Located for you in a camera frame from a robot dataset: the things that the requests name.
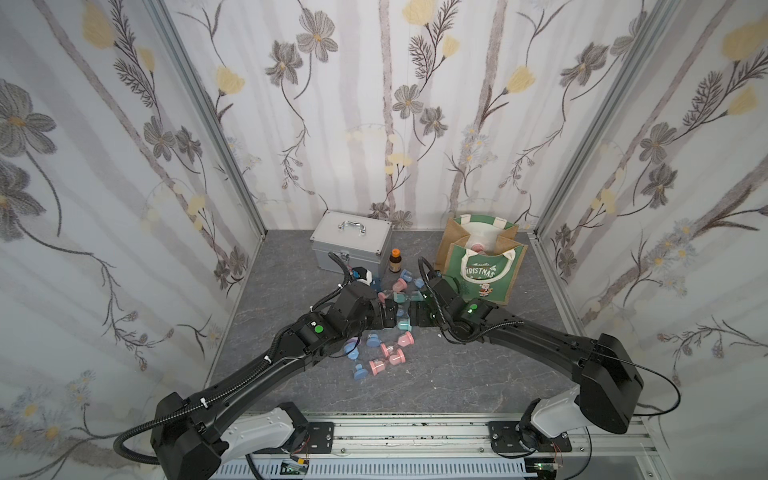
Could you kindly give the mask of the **green burlap canvas bag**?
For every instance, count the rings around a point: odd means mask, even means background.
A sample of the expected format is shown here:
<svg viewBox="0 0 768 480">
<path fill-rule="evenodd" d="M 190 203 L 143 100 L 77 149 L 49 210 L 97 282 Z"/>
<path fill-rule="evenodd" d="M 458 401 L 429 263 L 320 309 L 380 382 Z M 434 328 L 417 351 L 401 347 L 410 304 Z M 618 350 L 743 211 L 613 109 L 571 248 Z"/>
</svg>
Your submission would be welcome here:
<svg viewBox="0 0 768 480">
<path fill-rule="evenodd" d="M 518 225 L 485 214 L 464 214 L 447 221 L 436 269 L 456 282 L 463 295 L 505 306 L 517 280 L 527 246 L 516 240 Z M 482 243 L 482 253 L 470 249 Z"/>
</svg>

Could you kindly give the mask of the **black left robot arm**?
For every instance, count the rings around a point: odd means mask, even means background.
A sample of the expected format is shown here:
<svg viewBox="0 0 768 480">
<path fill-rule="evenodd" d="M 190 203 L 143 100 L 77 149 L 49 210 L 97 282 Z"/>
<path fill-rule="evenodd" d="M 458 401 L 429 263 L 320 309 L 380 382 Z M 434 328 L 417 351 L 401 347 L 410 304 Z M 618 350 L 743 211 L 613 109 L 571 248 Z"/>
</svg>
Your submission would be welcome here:
<svg viewBox="0 0 768 480">
<path fill-rule="evenodd" d="M 186 398 L 163 398 L 154 419 L 117 435 L 115 453 L 127 460 L 159 466 L 168 479 L 208 479 L 235 443 L 226 432 L 261 397 L 325 358 L 341 355 L 352 337 L 392 327 L 396 303 L 375 289 L 336 255 L 342 283 L 295 322 L 279 330 L 256 359 L 224 380 Z"/>
</svg>

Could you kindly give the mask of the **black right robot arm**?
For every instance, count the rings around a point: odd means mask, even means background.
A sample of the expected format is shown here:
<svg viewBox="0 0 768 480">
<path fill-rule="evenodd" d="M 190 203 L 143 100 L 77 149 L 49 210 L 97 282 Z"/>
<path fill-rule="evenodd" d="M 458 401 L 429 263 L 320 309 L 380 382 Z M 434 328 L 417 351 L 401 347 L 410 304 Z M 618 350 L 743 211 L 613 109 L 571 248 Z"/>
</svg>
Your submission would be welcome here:
<svg viewBox="0 0 768 480">
<path fill-rule="evenodd" d="M 568 334 L 515 315 L 480 298 L 464 299 L 424 257 L 418 260 L 420 292 L 428 315 L 451 344 L 487 342 L 514 350 L 568 377 L 574 386 L 526 407 L 513 437 L 523 457 L 561 434 L 597 427 L 624 434 L 635 417 L 648 411 L 639 399 L 646 366 L 630 359 L 616 337 Z"/>
</svg>

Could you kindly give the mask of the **pink hourglass small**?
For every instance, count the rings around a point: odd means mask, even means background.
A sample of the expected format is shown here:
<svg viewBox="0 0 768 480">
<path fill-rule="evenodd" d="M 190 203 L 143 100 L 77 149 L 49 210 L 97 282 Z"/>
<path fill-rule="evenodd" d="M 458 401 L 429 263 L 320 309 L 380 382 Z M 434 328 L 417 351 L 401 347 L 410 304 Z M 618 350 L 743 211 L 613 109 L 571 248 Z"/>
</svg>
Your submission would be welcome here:
<svg viewBox="0 0 768 480">
<path fill-rule="evenodd" d="M 397 339 L 397 344 L 400 347 L 407 347 L 415 343 L 414 337 L 410 331 L 405 332 Z"/>
</svg>

